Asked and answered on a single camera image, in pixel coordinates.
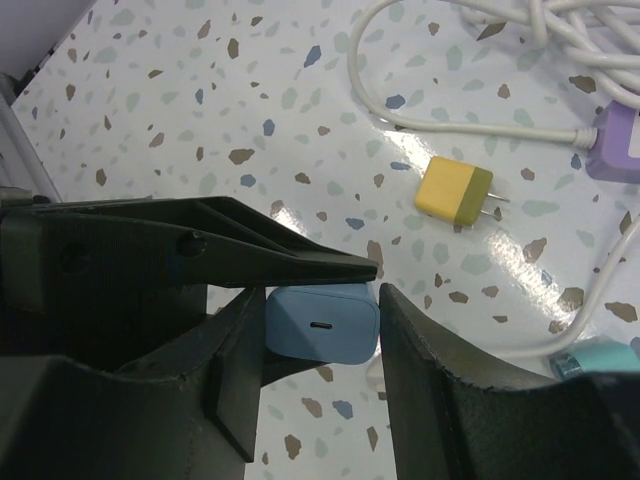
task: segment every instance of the teal plastic object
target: teal plastic object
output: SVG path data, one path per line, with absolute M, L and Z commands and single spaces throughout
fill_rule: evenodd
M 631 346 L 612 340 L 579 343 L 550 363 L 561 380 L 583 372 L 640 372 L 640 359 Z
M 375 352 L 379 332 L 368 284 L 281 287 L 267 300 L 267 347 L 279 355 L 358 365 Z

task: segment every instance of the purple power strip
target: purple power strip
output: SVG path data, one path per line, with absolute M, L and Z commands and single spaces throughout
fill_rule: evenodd
M 640 113 L 618 102 L 596 117 L 598 140 L 589 151 L 587 173 L 596 180 L 640 183 Z

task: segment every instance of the terrazzo surface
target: terrazzo surface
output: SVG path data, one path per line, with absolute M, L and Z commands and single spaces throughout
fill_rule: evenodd
M 381 262 L 428 315 L 490 349 L 548 341 L 573 319 L 638 214 L 638 187 L 595 182 L 584 152 L 415 133 L 372 118 L 346 74 L 356 0 L 99 0 L 14 104 L 65 200 L 232 195 L 327 246 Z M 406 1 L 374 20 L 359 64 L 402 114 L 568 128 L 607 99 L 525 30 L 465 25 Z M 495 218 L 459 230 L 413 196 L 431 156 L 495 173 Z M 636 345 L 633 247 L 584 336 Z M 211 306 L 233 292 L 211 292 Z M 263 390 L 247 479 L 395 478 L 386 402 L 365 366 Z

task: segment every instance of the metal prong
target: metal prong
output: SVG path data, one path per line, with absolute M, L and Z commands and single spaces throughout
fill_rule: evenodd
M 509 200 L 508 198 L 501 197 L 500 195 L 496 195 L 495 193 L 491 193 L 491 192 L 487 193 L 487 197 L 495 198 L 496 200 L 500 200 L 501 202 L 507 202 L 507 203 L 511 202 L 511 200 Z

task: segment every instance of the power adapter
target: power adapter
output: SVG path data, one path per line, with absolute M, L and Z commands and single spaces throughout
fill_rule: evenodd
M 596 144 L 586 170 L 591 178 L 640 183 L 640 111 L 613 101 L 596 117 Z

